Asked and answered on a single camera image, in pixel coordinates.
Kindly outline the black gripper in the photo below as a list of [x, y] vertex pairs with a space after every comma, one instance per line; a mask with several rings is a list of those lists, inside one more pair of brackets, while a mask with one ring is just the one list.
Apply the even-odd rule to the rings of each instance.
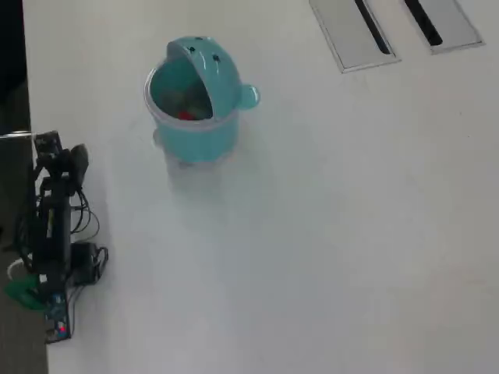
[[88, 150], [77, 144], [64, 149], [57, 131], [37, 134], [34, 137], [37, 152], [36, 170], [46, 169], [53, 181], [64, 181], [70, 195], [80, 192], [88, 169]]

